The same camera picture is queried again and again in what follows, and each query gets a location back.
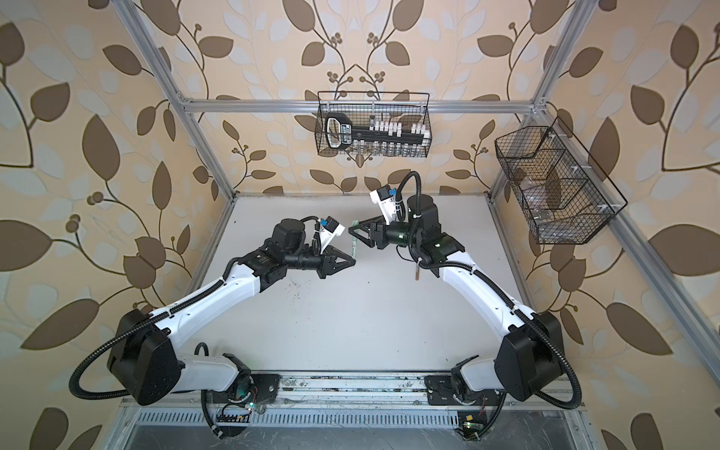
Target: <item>wallpaper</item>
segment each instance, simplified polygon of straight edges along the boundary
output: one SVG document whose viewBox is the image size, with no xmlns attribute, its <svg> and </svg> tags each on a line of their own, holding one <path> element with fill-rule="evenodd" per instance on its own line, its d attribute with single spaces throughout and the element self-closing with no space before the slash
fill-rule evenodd
<svg viewBox="0 0 720 450">
<path fill-rule="evenodd" d="M 716 328 L 719 13 L 715 1 L 601 0 L 549 103 Z M 608 450 L 717 447 L 720 391 L 612 232 L 538 246 L 509 189 L 498 204 Z"/>
<path fill-rule="evenodd" d="M 716 330 L 719 15 L 720 4 L 699 0 L 624 1 L 595 13 L 550 106 L 599 157 Z M 592 68 L 584 53 L 597 55 Z"/>
<path fill-rule="evenodd" d="M 133 307 L 180 298 L 225 200 L 107 1 L 0 1 L 0 434 L 89 449 L 116 400 L 68 391 Z M 102 363 L 89 390 L 119 385 Z"/>
<path fill-rule="evenodd" d="M 136 0 L 188 98 L 530 99 L 570 0 Z"/>
<path fill-rule="evenodd" d="M 495 138 L 514 131 L 512 114 L 431 116 L 433 142 L 427 158 L 335 156 L 315 146 L 310 114 L 207 113 L 202 129 L 237 192 L 265 194 L 357 194 L 397 184 L 410 170 L 423 179 L 423 191 L 485 192 L 500 170 Z M 207 182 L 204 167 L 194 172 Z"/>
</svg>

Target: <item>vent grille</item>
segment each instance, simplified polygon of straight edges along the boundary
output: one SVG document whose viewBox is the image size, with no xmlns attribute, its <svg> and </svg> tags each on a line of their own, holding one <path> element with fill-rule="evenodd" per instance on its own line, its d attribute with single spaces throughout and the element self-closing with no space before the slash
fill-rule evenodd
<svg viewBox="0 0 720 450">
<path fill-rule="evenodd" d="M 143 408 L 138 425 L 205 426 L 199 408 Z M 335 413 L 332 410 L 282 410 L 272 409 L 264 414 L 253 413 L 250 426 L 274 428 L 457 428 L 458 418 L 454 411 L 395 411 L 352 410 Z"/>
</svg>

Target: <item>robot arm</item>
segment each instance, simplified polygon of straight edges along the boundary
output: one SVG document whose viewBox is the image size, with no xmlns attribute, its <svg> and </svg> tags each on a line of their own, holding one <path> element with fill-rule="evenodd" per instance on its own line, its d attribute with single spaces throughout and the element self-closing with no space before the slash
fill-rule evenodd
<svg viewBox="0 0 720 450">
<path fill-rule="evenodd" d="M 538 395 L 560 408 L 576 408 L 581 399 L 580 384 L 564 358 L 558 320 L 549 312 L 536 314 L 485 275 L 465 247 L 442 232 L 432 197 L 418 194 L 408 199 L 408 222 L 398 220 L 389 206 L 384 207 L 397 204 L 411 176 L 419 186 L 419 176 L 411 172 L 397 189 L 384 186 L 372 192 L 370 197 L 380 206 L 383 216 L 362 221 L 348 231 L 371 248 L 383 249 L 389 244 L 408 247 L 419 267 L 431 270 L 460 292 L 495 332 L 500 341 L 495 358 L 473 356 L 451 371 L 457 398 L 462 401 L 473 397 L 473 392 L 494 389 L 507 391 L 520 401 Z M 573 386 L 570 402 L 540 390 L 563 372 Z"/>
<path fill-rule="evenodd" d="M 312 245 L 305 243 L 305 224 L 285 219 L 277 224 L 264 244 L 228 262 L 222 277 L 177 302 L 145 315 L 132 310 L 120 319 L 117 335 L 93 352 L 75 370 L 70 391 L 86 400 L 132 395 L 149 405 L 170 392 L 228 390 L 247 379 L 250 369 L 232 354 L 219 357 L 178 354 L 200 329 L 232 306 L 283 279 L 287 269 L 316 270 L 321 279 L 355 264 L 355 260 L 330 246 L 345 229 L 332 217 L 315 220 Z M 112 349 L 107 367 L 125 390 L 87 392 L 79 380 L 87 366 Z"/>
</svg>

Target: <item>white tabletop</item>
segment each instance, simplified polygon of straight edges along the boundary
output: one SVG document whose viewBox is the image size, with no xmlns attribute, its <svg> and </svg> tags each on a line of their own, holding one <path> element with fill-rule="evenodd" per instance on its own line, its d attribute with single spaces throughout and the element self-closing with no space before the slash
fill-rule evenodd
<svg viewBox="0 0 720 450">
<path fill-rule="evenodd" d="M 443 231 L 519 298 L 485 198 L 434 200 Z M 379 208 L 369 196 L 240 197 L 205 282 L 217 278 L 230 258 L 262 245 L 280 220 L 308 215 L 331 215 L 347 227 L 379 215 Z M 332 245 L 350 254 L 351 236 L 345 232 Z M 400 252 L 407 257 L 407 249 Z M 324 280 L 314 271 L 289 270 L 182 350 L 191 353 L 204 341 L 211 354 L 233 353 L 252 370 L 442 370 L 475 354 L 497 353 L 499 340 L 480 314 L 430 271 L 416 281 L 415 265 L 398 258 L 395 246 L 380 251 L 358 242 L 356 260 L 355 267 Z"/>
</svg>

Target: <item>wire basket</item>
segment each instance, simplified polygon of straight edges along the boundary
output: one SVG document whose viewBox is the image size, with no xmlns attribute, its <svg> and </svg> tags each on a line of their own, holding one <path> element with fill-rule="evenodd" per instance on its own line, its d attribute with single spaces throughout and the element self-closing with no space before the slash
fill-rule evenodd
<svg viewBox="0 0 720 450">
<path fill-rule="evenodd" d="M 569 128 L 556 123 L 501 136 L 495 149 L 536 242 L 580 245 L 620 212 L 627 199 L 590 152 L 587 163 L 577 162 L 562 139 Z M 609 181 L 622 201 L 606 198 L 587 170 Z"/>
<path fill-rule="evenodd" d="M 320 91 L 318 154 L 425 158 L 433 140 L 429 100 L 420 92 Z"/>
</svg>

